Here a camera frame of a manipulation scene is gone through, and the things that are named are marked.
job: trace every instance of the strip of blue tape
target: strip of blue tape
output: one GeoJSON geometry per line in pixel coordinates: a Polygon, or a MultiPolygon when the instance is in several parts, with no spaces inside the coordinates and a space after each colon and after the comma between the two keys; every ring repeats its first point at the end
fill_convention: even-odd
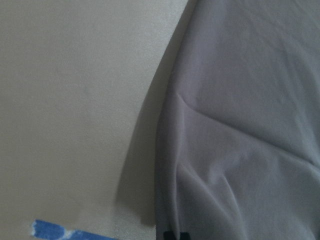
{"type": "Polygon", "coordinates": [[[35,220],[32,224],[32,236],[46,240],[115,240],[87,231],[68,231],[63,226],[47,221],[35,220]]]}

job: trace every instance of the gray fabric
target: gray fabric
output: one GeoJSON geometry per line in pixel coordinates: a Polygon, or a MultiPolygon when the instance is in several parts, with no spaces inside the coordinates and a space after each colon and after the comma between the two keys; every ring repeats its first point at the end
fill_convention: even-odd
{"type": "Polygon", "coordinates": [[[198,1],[155,167],[157,240],[319,239],[319,0],[198,1]]]}

